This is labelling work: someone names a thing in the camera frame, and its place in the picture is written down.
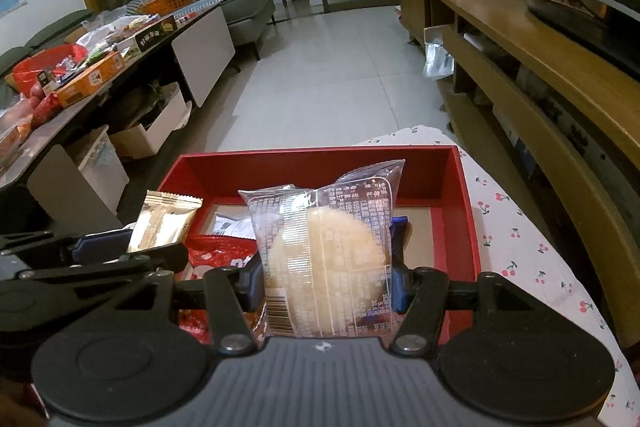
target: orange basket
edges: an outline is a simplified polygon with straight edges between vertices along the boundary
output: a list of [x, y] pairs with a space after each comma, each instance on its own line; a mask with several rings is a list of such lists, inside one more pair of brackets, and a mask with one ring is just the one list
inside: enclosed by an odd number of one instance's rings
[[148, 15], [157, 13], [158, 15], [164, 16], [188, 6], [192, 2], [193, 0], [155, 0], [142, 5], [140, 12]]

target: orange box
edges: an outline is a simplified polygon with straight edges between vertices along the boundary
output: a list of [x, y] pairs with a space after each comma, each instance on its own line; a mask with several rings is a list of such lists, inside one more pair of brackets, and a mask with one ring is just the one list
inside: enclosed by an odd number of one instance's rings
[[56, 91], [62, 107], [69, 107], [89, 96], [102, 84], [111, 80], [122, 68], [124, 68], [124, 61], [120, 52], [112, 52], [96, 62]]

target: gold snack packet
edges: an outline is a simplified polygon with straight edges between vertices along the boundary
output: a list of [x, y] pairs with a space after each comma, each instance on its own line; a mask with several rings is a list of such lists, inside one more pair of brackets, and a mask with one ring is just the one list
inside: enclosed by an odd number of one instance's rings
[[200, 198], [148, 190], [127, 251], [182, 242], [201, 206]]

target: sofa leg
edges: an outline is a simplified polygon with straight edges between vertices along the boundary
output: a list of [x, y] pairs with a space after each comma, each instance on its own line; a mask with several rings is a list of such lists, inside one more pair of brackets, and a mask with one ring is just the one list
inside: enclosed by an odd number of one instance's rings
[[257, 42], [252, 42], [251, 43], [251, 47], [252, 47], [252, 49], [254, 49], [255, 60], [260, 60], [260, 52], [258, 51], [258, 43]]

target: tablecloth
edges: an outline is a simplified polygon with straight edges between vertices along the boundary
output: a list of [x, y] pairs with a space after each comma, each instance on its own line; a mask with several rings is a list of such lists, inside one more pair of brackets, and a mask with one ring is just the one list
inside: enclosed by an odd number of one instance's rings
[[[358, 145], [457, 145], [440, 130], [415, 126]], [[640, 390], [597, 306], [573, 272], [509, 195], [458, 146], [473, 209], [481, 267], [501, 273], [604, 344], [616, 366], [599, 419], [610, 427], [640, 426]]]

